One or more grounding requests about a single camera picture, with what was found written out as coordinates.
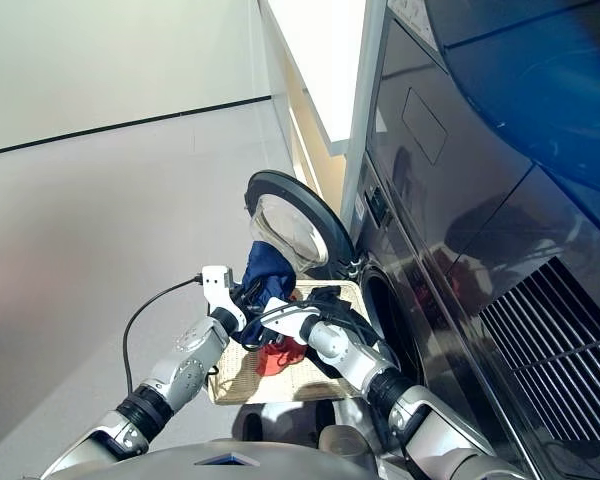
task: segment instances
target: black metal panel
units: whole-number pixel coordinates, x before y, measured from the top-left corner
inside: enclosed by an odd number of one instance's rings
[[[531,163],[483,124],[434,53],[398,20],[385,29],[367,149],[400,220],[446,271]]]

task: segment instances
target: round door window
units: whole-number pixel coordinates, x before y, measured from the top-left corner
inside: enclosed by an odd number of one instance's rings
[[[258,198],[251,235],[275,246],[296,272],[326,265],[327,245],[320,232],[294,205],[276,195]]]

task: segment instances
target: washer door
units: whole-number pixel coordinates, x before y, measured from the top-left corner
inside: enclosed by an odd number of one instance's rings
[[[253,238],[274,245],[296,273],[349,278],[356,260],[349,234],[307,186],[285,173],[262,170],[249,180],[244,199]]]

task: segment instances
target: white wall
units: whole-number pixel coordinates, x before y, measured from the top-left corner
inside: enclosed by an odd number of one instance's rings
[[[0,0],[0,148],[268,94],[256,0]]]

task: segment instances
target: black cable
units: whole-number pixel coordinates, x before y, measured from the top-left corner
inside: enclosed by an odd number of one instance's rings
[[[169,292],[173,292],[174,290],[177,290],[180,287],[184,287],[185,285],[189,285],[194,282],[202,284],[202,275],[198,274],[195,277],[193,277],[185,282],[174,285],[173,287],[169,287],[166,290],[163,290],[162,292],[158,293],[157,295],[154,295],[149,300],[147,300],[144,303],[144,305],[142,305],[138,310],[136,310],[136,312],[131,316],[131,318],[127,322],[127,326],[124,329],[124,334],[122,335],[122,361],[124,362],[124,374],[127,379],[127,394],[128,395],[131,395],[133,393],[133,380],[131,378],[131,365],[129,364],[129,349],[128,349],[129,331],[131,330],[131,326],[136,321],[136,318],[138,318],[138,316],[142,313],[142,311],[145,308],[147,308],[149,305],[151,305],[153,302],[155,302],[157,299],[159,299],[163,295],[166,295]]]

